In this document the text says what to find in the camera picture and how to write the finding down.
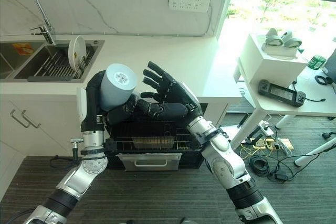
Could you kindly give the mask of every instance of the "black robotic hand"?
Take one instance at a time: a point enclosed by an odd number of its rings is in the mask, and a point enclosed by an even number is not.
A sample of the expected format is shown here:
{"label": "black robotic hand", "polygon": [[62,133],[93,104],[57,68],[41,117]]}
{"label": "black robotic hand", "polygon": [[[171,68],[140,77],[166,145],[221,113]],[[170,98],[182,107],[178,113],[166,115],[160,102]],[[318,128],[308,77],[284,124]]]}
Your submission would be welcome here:
{"label": "black robotic hand", "polygon": [[119,123],[128,117],[134,111],[137,98],[132,94],[128,101],[116,107],[108,112],[104,111],[100,107],[100,85],[105,74],[104,71],[96,73],[91,80],[88,82],[86,87],[86,117],[81,123],[81,131],[103,131],[103,117],[106,118],[106,121],[110,124]]}
{"label": "black robotic hand", "polygon": [[143,82],[157,93],[143,92],[141,98],[153,98],[158,103],[139,100],[137,106],[142,111],[154,119],[175,120],[181,127],[186,127],[196,117],[203,115],[198,99],[184,83],[177,82],[151,61],[148,67],[157,74],[145,69]]}

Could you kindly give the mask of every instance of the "faucet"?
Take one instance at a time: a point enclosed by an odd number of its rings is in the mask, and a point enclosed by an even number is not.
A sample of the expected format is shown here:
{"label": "faucet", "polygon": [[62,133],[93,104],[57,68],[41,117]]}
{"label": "faucet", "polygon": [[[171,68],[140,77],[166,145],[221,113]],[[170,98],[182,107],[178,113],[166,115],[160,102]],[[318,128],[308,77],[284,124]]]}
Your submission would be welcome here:
{"label": "faucet", "polygon": [[49,44],[55,45],[55,30],[53,28],[53,26],[51,25],[51,23],[49,22],[41,4],[39,0],[35,0],[35,3],[38,7],[38,9],[40,10],[42,17],[45,21],[45,24],[41,24],[38,27],[35,27],[33,29],[30,30],[35,30],[35,29],[40,29],[39,33],[32,33],[33,35],[43,35],[44,38],[46,39],[46,41]]}

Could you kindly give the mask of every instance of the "glass window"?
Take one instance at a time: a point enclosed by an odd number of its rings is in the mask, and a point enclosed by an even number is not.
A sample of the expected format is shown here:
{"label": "glass window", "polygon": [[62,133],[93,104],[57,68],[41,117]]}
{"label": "glass window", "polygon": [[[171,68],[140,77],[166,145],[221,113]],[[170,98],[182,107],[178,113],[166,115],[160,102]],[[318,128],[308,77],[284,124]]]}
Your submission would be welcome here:
{"label": "glass window", "polygon": [[336,2],[322,0],[231,0],[219,37],[223,54],[231,64],[244,46],[249,33],[278,34],[290,30],[302,40],[303,55],[319,53],[329,57],[335,49]]}

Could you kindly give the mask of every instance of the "wall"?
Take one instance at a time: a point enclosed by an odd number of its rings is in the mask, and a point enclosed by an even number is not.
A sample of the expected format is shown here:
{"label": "wall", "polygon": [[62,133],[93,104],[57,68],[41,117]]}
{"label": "wall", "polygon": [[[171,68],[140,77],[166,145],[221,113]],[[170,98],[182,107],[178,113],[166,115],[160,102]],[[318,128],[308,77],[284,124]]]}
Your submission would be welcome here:
{"label": "wall", "polygon": [[[56,33],[213,35],[226,0],[207,13],[170,10],[168,0],[40,0]],[[29,34],[43,23],[33,0],[0,0],[0,35]]]}

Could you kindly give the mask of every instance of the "green can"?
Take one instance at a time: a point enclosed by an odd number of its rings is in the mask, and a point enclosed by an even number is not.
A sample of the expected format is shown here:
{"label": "green can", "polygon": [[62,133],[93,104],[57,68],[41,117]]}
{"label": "green can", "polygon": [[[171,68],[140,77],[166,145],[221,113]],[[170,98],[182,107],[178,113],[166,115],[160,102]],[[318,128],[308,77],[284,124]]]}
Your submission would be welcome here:
{"label": "green can", "polygon": [[320,55],[315,55],[309,62],[308,67],[314,70],[319,69],[323,63],[326,62],[326,58]]}

